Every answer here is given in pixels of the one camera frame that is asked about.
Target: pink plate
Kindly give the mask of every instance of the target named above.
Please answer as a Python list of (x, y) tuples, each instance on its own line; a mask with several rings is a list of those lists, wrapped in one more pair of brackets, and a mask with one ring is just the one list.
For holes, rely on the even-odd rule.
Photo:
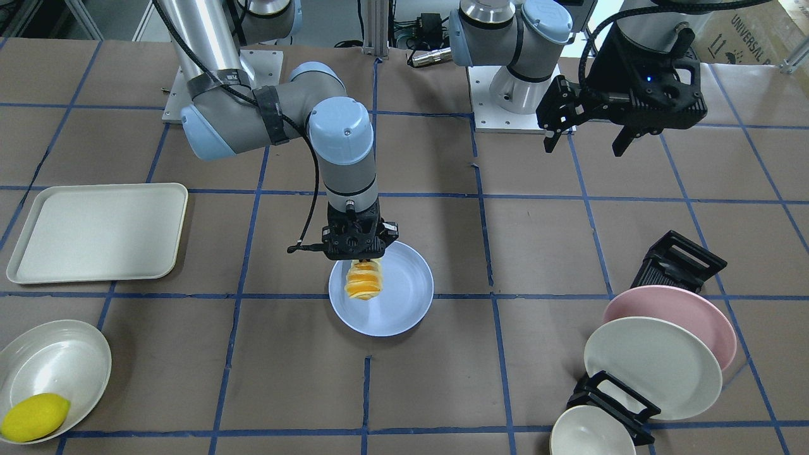
[(671, 286), (640, 286), (622, 292), (604, 310), (604, 322), (654, 317), (691, 332), (714, 353), (722, 370), (736, 355), (736, 332), (724, 314), (693, 292)]

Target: gray floor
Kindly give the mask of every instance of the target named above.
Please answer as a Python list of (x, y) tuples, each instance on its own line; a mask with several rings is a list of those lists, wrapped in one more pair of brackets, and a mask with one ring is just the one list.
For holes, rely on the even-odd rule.
[(382, 210), (434, 272), (423, 322), (377, 339), (335, 316), (332, 263), (285, 252), (309, 203), (300, 141), (196, 159), (160, 120), (177, 67), (167, 43), (1, 46), (0, 264), (48, 186), (178, 181), (191, 193), (165, 278), (0, 278), (0, 346), (79, 319), (102, 329), (115, 365), (72, 432), (3, 453), (548, 453), (585, 341), (669, 229), (728, 260), (705, 295), (739, 353), (710, 410), (654, 423), (654, 451), (638, 452), (807, 452), (809, 102), (777, 70), (704, 66), (705, 122), (617, 159), (614, 125), (585, 125), (552, 155), (539, 136), (476, 133), (456, 66), (285, 46), (282, 80), (325, 62), (371, 110)]

